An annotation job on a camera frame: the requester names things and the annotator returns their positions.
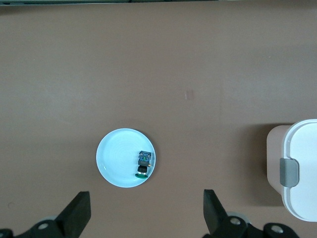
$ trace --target container lid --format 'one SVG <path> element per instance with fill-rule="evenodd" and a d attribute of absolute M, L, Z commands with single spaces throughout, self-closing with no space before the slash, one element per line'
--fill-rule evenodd
<path fill-rule="evenodd" d="M 288 129 L 283 155 L 280 182 L 285 207 L 301 220 L 317 222 L 317 119 Z"/>

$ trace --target green base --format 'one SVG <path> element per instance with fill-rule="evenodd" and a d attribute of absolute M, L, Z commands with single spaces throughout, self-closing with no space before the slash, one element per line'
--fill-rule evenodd
<path fill-rule="evenodd" d="M 146 179 L 148 176 L 147 175 L 141 175 L 141 174 L 135 174 L 135 177 L 139 179 Z"/>

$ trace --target white container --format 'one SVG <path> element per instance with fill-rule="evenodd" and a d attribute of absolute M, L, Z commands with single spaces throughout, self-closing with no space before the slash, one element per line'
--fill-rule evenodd
<path fill-rule="evenodd" d="M 291 214 L 317 222 L 317 119 L 270 131 L 267 180 Z"/>

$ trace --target white plate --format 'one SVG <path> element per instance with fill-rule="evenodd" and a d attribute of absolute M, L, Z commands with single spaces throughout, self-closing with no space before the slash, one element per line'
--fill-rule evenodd
<path fill-rule="evenodd" d="M 140 151 L 151 152 L 150 177 L 155 167 L 155 150 L 150 140 L 141 132 L 122 128 L 107 134 L 97 149 L 97 166 L 102 176 L 118 187 L 135 187 L 148 178 L 137 178 Z"/>

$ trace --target gray latch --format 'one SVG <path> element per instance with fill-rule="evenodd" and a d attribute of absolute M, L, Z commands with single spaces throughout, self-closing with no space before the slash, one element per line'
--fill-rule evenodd
<path fill-rule="evenodd" d="M 279 182 L 284 187 L 294 187 L 299 182 L 299 164 L 294 159 L 279 160 Z"/>

